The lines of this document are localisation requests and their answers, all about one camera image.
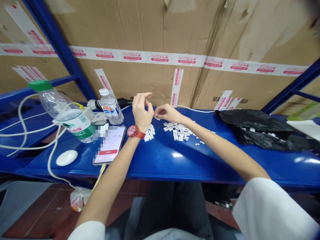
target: water bottle label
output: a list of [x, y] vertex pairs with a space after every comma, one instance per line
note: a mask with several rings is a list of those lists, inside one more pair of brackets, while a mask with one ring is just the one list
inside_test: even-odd
[[109, 106], [103, 106], [102, 110], [105, 112], [107, 117], [118, 116], [120, 113], [119, 104], [113, 104]]
[[86, 139], [93, 135], [93, 125], [83, 113], [73, 119], [63, 121], [62, 126], [78, 139]]

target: black plastic bag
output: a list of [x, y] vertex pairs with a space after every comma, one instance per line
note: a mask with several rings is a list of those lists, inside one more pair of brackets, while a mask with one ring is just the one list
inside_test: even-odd
[[264, 149], [291, 152], [312, 149], [308, 140], [295, 135], [289, 124], [280, 122], [262, 111], [235, 109], [216, 113], [232, 128], [238, 142], [244, 145], [256, 144]]

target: phone case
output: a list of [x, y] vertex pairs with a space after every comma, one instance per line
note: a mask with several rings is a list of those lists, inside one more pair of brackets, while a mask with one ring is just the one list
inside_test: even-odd
[[[119, 148], [119, 152], [120, 152], [120, 150], [122, 148], [122, 144], [123, 144], [123, 139], [124, 139], [125, 135], [127, 134], [127, 127], [125, 125], [122, 125], [122, 126], [110, 126], [110, 127], [124, 127], [124, 132], [123, 132], [123, 136], [122, 136], [121, 143], [120, 143], [120, 148]], [[94, 163], [95, 160], [96, 160], [96, 158], [94, 158], [93, 162], [92, 162], [92, 164], [94, 166], [101, 166], [103, 164], [110, 165], [112, 163], [112, 161], [111, 162], [104, 162], [104, 163]]]

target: white shirt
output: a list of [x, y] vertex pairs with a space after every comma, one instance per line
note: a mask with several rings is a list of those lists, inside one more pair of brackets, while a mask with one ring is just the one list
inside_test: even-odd
[[[266, 178], [251, 179], [232, 212], [248, 240], [314, 240], [320, 226], [278, 184]], [[187, 239], [198, 237], [180, 229], [166, 229], [146, 238]], [[78, 226], [68, 240], [104, 240], [105, 226], [90, 221]]]

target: smartphone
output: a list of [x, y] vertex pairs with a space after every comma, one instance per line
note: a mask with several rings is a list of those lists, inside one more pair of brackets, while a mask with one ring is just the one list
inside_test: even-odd
[[93, 161], [93, 165], [110, 164], [118, 155], [123, 138], [126, 133], [126, 126], [110, 126], [106, 132], [106, 137], [103, 140], [100, 152]]

